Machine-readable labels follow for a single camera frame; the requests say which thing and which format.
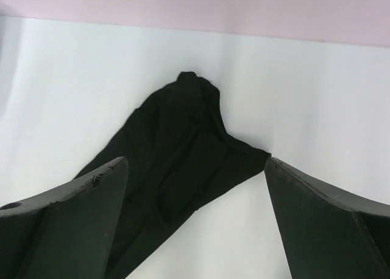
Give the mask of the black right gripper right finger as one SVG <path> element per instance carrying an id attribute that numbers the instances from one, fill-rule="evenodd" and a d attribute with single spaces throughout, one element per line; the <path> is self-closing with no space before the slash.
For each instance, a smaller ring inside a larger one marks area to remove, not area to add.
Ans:
<path id="1" fill-rule="evenodd" d="M 293 278 L 389 278 L 389 205 L 277 158 L 264 172 Z"/>

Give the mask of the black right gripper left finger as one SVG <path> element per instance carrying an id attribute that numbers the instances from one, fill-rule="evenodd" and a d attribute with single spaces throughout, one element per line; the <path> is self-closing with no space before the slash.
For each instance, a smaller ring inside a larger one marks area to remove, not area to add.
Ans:
<path id="1" fill-rule="evenodd" d="M 1 278 L 103 278 L 128 178 L 115 158 L 1 207 Z"/>

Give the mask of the black graphic t-shirt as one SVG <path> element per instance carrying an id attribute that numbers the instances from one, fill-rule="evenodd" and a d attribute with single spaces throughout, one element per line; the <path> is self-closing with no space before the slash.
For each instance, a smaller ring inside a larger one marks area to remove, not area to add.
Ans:
<path id="1" fill-rule="evenodd" d="M 82 170 L 129 164 L 105 278 L 125 278 L 190 216 L 264 170 L 270 153 L 229 135 L 220 92 L 194 72 L 152 93 Z"/>

